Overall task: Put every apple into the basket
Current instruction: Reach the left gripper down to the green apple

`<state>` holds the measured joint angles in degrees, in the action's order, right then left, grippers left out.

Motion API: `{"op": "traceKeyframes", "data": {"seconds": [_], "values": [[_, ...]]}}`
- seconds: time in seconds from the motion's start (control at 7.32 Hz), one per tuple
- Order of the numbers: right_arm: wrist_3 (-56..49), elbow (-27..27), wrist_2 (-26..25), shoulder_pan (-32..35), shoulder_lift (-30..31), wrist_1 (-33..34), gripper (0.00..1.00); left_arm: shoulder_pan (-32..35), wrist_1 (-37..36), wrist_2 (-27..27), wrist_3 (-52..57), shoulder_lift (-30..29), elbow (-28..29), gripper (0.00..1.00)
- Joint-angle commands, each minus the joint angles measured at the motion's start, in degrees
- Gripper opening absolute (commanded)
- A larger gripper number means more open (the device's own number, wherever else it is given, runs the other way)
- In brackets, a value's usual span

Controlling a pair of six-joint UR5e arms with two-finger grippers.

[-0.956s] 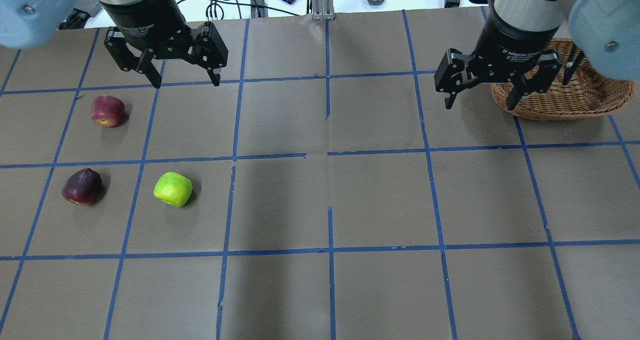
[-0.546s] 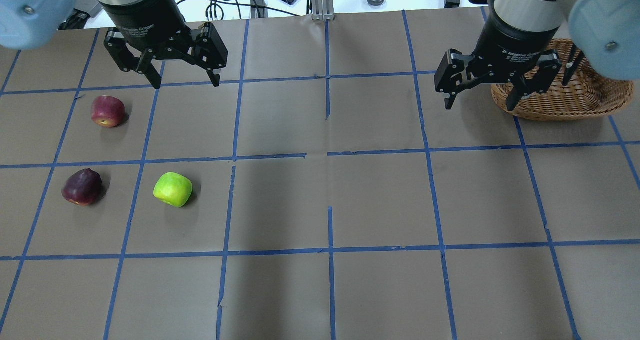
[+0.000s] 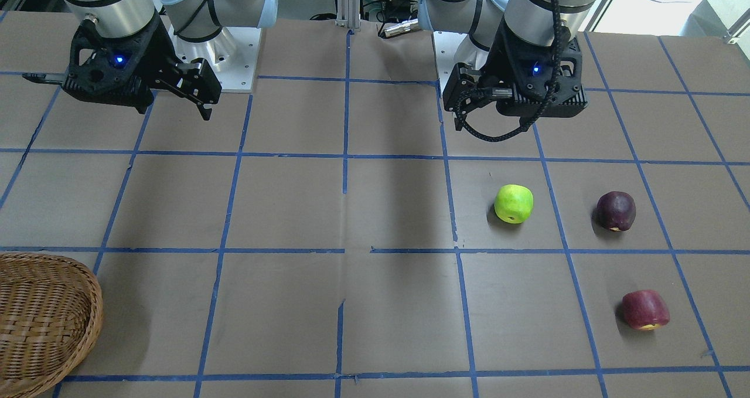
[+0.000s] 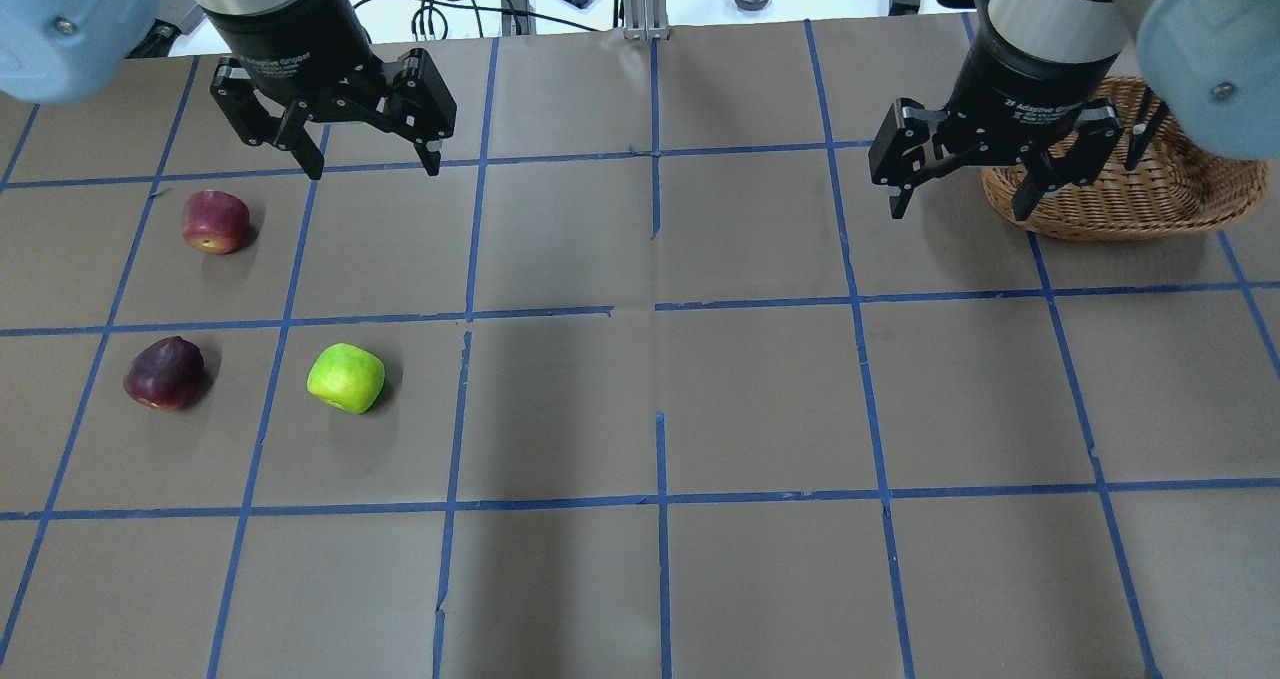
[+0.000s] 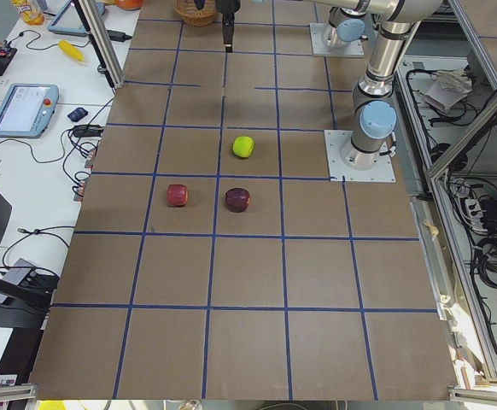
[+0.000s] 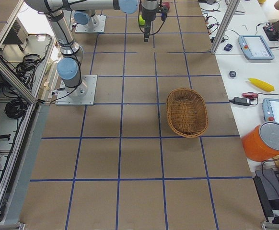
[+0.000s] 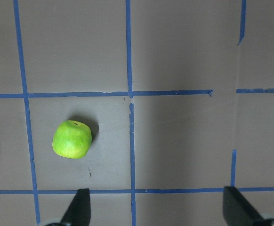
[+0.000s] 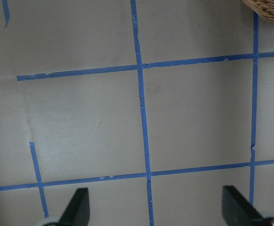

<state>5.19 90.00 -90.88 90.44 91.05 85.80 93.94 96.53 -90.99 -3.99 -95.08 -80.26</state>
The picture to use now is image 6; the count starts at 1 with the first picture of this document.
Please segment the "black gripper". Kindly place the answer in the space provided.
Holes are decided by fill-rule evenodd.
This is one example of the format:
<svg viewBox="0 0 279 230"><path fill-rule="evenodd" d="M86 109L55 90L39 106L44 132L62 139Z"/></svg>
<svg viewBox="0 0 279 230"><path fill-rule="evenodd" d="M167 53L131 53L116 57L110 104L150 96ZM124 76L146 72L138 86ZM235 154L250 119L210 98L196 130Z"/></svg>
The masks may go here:
<svg viewBox="0 0 279 230"><path fill-rule="evenodd" d="M157 14L159 13L161 15L161 21L165 22L168 11L163 7L161 0L143 0L141 6L141 15L145 20L144 42L146 43L149 41L151 23L156 19Z"/></svg>

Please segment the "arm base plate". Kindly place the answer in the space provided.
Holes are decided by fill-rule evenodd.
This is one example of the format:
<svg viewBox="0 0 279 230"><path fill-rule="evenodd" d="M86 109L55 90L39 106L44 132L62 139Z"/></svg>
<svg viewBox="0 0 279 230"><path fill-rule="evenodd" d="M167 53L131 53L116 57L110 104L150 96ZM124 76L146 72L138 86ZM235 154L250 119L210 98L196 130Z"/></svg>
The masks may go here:
<svg viewBox="0 0 279 230"><path fill-rule="evenodd" d="M97 75L83 75L82 83L75 91L66 88L58 92L55 104L57 106L93 106L97 78Z"/></svg>
<svg viewBox="0 0 279 230"><path fill-rule="evenodd" d="M106 15L94 15L90 17L87 14L80 14L77 12L74 15L74 20L77 23L76 33L103 33L105 30Z"/></svg>

